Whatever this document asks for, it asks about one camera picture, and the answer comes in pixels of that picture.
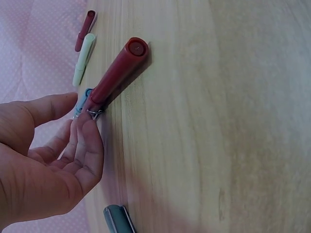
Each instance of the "wood grain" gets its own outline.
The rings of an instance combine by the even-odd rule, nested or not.
[[[90,0],[81,92],[132,36],[152,65],[99,121],[92,233],[125,204],[141,233],[311,231],[311,2]]]

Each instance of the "red pen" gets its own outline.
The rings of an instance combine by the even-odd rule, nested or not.
[[[148,45],[140,38],[131,38],[110,65],[98,85],[89,94],[82,112],[100,113],[109,95],[118,85],[147,60]]]
[[[78,34],[76,46],[74,48],[76,52],[80,52],[84,37],[88,34],[89,28],[91,27],[94,18],[95,18],[95,11],[88,11],[82,29]]]

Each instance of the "pink polka dot fabric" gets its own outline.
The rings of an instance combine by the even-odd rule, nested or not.
[[[87,0],[0,0],[0,102],[76,91],[72,86],[77,34]],[[40,126],[42,146],[72,117]],[[12,224],[4,233],[87,233],[84,202],[63,216]]]

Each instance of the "white pen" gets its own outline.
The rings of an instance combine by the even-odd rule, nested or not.
[[[84,38],[72,80],[72,85],[75,87],[78,87],[81,83],[95,38],[95,35],[91,33],[87,34]]]

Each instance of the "hand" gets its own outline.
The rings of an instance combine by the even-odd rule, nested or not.
[[[0,231],[65,214],[100,181],[103,143],[87,113],[67,121],[43,147],[29,149],[35,127],[61,118],[76,101],[69,93],[0,104]]]

